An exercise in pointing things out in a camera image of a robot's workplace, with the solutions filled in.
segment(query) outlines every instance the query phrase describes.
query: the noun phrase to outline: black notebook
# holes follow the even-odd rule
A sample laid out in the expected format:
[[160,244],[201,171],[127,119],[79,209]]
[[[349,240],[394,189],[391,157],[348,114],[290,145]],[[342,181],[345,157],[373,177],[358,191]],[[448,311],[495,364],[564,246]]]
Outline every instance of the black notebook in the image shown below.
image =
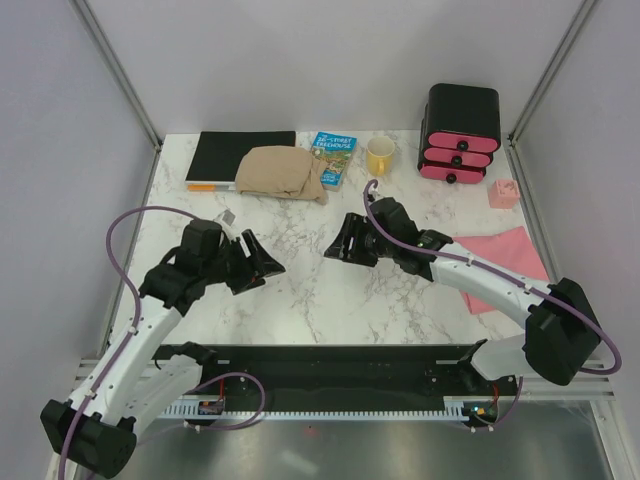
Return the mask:
[[294,147],[296,132],[202,132],[186,183],[190,190],[234,190],[236,173],[254,147]]

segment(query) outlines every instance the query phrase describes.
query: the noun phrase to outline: white marble surface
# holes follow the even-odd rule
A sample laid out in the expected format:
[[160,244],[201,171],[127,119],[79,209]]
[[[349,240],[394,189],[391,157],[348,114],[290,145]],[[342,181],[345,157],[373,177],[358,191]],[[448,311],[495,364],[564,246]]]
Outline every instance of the white marble surface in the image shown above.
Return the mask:
[[[267,285],[238,296],[223,285],[208,288],[203,299],[166,338],[165,343],[202,344],[442,344],[473,343],[520,333],[499,312],[470,315],[459,292],[410,276],[391,260],[376,268],[323,258],[347,212],[363,213],[362,189],[371,176],[363,145],[387,134],[397,144],[391,172],[379,191],[402,202],[418,228],[452,236],[490,235],[525,220],[520,206],[489,208],[487,189],[496,178],[510,178],[502,150],[478,185],[448,185],[419,176],[418,132],[336,132],[358,138],[358,149],[339,192],[328,192],[325,206],[234,192],[188,192],[184,178],[199,134],[168,135],[149,196],[149,205],[188,210],[214,218],[229,208],[234,227],[253,229],[266,250],[287,269]],[[309,148],[315,132],[298,133]],[[188,219],[166,212],[147,212],[135,246],[129,274],[140,285],[144,274],[180,242]],[[114,331],[133,312],[125,292]]]

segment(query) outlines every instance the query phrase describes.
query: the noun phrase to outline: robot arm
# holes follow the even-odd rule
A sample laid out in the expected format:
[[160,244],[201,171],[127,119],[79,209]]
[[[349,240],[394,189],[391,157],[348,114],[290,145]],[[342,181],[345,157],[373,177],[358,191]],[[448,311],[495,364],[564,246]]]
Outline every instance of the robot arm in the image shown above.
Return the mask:
[[[399,247],[397,242],[381,235],[369,218],[349,213],[325,257],[368,267],[374,267],[379,258],[391,258],[409,274],[462,290],[495,306],[525,330],[522,335],[503,340],[482,340],[469,350],[459,363],[468,366],[466,382],[470,387],[480,377],[496,380],[530,372],[555,384],[567,385],[600,343],[600,337],[578,318],[530,293],[535,289],[560,299],[599,325],[577,283],[563,278],[557,285],[548,285],[523,277],[478,259],[447,235],[418,230],[404,207],[391,197],[377,201],[371,197],[369,201],[371,215],[386,233],[417,248]],[[421,249],[443,256],[418,253]],[[489,268],[475,267],[474,260],[482,260]],[[524,288],[517,288],[507,276],[518,278]]]
[[[62,451],[72,419],[89,399],[73,433],[68,458],[105,478],[115,476],[133,454],[137,438],[171,402],[200,383],[202,366],[215,355],[193,343],[177,347],[169,362],[136,388],[154,353],[193,302],[204,295],[208,285],[225,283],[235,295],[285,271],[251,230],[236,236],[230,226],[233,219],[225,220],[191,221],[180,246],[145,276],[139,322],[134,325],[129,320],[67,401],[47,403],[40,419],[56,453]],[[105,371],[100,386],[92,391],[95,379]]]

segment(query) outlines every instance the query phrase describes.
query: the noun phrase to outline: metal floor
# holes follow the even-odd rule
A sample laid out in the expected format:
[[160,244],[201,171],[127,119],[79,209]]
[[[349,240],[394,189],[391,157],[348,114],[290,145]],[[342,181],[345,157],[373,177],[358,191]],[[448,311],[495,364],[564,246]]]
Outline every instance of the metal floor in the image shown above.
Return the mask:
[[[148,435],[169,425],[156,421]],[[587,403],[518,405],[493,433],[434,422],[267,421],[178,429],[140,447],[119,480],[606,480]]]

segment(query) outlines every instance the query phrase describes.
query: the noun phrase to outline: pink napkin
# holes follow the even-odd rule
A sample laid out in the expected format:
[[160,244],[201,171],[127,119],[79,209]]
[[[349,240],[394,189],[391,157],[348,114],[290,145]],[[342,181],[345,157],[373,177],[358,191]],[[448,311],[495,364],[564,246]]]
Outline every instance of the pink napkin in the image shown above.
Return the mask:
[[[456,242],[474,255],[485,258],[501,267],[537,280],[549,280],[538,252],[531,243],[524,227],[514,228],[498,235],[484,237],[456,237]],[[470,313],[486,313],[495,310],[491,305],[460,292]]]

